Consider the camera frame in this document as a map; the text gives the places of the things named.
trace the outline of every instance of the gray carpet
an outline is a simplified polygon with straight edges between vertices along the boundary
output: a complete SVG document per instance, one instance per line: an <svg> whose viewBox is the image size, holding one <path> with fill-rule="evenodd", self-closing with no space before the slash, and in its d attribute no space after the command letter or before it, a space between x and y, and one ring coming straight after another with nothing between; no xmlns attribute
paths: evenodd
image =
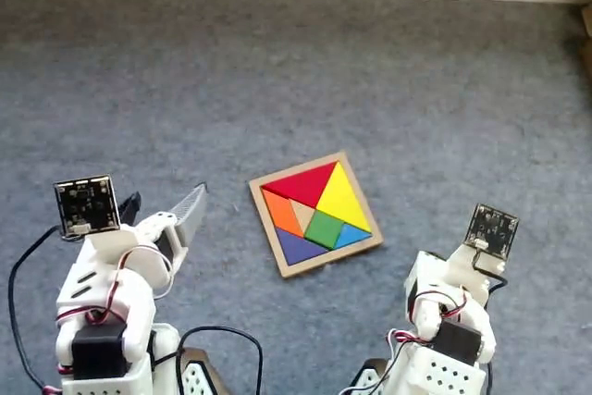
<svg viewBox="0 0 592 395"><path fill-rule="evenodd" d="M157 318L225 324L265 348L265 393L336 394L407 328L418 249L450 254L476 202L522 219L490 305L496 395L592 385L592 102L567 6L465 0L0 0L2 294L57 221L55 180L110 173L142 215L196 181L211 201ZM383 247L290 280L247 181L349 154ZM77 246L23 267L20 325L56 384L54 299ZM33 394L0 313L3 393ZM204 334L236 394L255 352Z"/></svg>

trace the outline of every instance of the yellow triangle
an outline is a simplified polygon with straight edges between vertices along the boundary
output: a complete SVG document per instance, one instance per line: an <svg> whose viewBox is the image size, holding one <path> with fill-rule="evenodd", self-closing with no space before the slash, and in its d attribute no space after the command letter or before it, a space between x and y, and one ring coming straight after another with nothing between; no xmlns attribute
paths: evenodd
<svg viewBox="0 0 592 395"><path fill-rule="evenodd" d="M362 230L372 231L355 197L348 176L339 162L331 173L316 209Z"/></svg>
<svg viewBox="0 0 592 395"><path fill-rule="evenodd" d="M291 199L290 204L292 204L292 210L294 210L294 215L296 215L296 219L298 219L298 224L300 224L302 233L304 233L308 228L311 219L313 219L315 210L312 207L309 207L308 205L300 204L298 201L293 201Z"/></svg>

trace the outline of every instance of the red triangle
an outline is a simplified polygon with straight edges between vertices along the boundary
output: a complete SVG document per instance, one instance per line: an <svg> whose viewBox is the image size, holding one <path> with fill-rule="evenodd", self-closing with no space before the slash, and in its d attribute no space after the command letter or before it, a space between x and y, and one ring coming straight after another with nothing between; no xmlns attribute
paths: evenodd
<svg viewBox="0 0 592 395"><path fill-rule="evenodd" d="M337 162L312 168L296 175L269 182L263 186L287 199L315 208Z"/></svg>

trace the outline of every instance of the green square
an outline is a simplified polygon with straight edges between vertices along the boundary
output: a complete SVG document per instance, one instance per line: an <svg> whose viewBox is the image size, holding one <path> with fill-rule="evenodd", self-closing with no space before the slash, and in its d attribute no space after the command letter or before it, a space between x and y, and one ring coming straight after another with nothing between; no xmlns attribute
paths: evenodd
<svg viewBox="0 0 592 395"><path fill-rule="evenodd" d="M308 241L333 249L341 232L341 226L343 226L343 221L316 210L304 237Z"/></svg>

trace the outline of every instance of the circuit board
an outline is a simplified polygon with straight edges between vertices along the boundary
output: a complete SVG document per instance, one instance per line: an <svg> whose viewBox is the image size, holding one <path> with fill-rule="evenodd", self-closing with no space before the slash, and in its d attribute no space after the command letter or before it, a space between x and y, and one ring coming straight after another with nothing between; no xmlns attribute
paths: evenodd
<svg viewBox="0 0 592 395"><path fill-rule="evenodd" d="M59 182L54 190L65 237L119 228L113 183L108 176Z"/></svg>
<svg viewBox="0 0 592 395"><path fill-rule="evenodd" d="M487 242L487 253L506 261L514 241L519 219L493 207L477 204L464 243L475 247L475 241Z"/></svg>

